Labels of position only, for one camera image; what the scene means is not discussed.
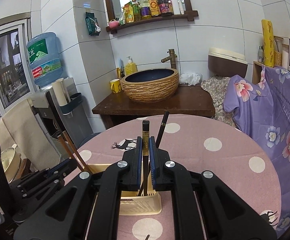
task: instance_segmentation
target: crumpled tissue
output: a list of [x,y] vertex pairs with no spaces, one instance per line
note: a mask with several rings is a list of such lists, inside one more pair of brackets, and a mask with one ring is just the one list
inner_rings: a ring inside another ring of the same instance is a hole
[[200,73],[184,73],[180,76],[180,84],[188,84],[189,86],[200,83],[202,75]]

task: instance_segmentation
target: white bottle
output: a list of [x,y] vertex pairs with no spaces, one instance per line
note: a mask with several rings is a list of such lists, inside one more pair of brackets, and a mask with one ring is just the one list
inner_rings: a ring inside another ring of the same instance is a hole
[[179,8],[180,8],[180,11],[181,11],[181,14],[184,14],[184,7],[183,7],[183,4],[182,4],[182,1],[181,0],[178,0],[179,1]]
[[178,5],[177,0],[172,0],[172,6],[173,6],[174,15],[180,15],[181,11],[180,11],[180,6]]

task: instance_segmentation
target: yellow mug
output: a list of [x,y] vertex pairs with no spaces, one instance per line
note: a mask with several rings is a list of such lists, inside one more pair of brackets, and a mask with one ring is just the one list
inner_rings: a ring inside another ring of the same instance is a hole
[[118,78],[110,81],[110,89],[113,91],[113,93],[119,93],[122,91],[121,82]]

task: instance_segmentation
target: deer silhouette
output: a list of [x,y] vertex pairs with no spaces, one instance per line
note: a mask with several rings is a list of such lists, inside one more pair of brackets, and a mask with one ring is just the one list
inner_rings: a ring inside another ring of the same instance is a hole
[[131,150],[134,149],[135,147],[128,146],[130,143],[136,143],[137,139],[134,140],[127,140],[123,142],[122,145],[118,145],[116,142],[112,144],[111,148],[112,149],[120,149],[120,150]]

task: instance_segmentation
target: wooden countertop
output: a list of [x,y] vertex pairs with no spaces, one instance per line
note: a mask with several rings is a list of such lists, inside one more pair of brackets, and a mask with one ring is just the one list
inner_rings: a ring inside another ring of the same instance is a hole
[[215,108],[213,100],[208,92],[200,86],[179,86],[176,93],[170,98],[150,104],[142,104],[131,101],[122,91],[111,93],[96,107],[93,114],[101,115],[157,115],[164,114],[168,110],[171,114],[191,114],[205,117],[213,117]]

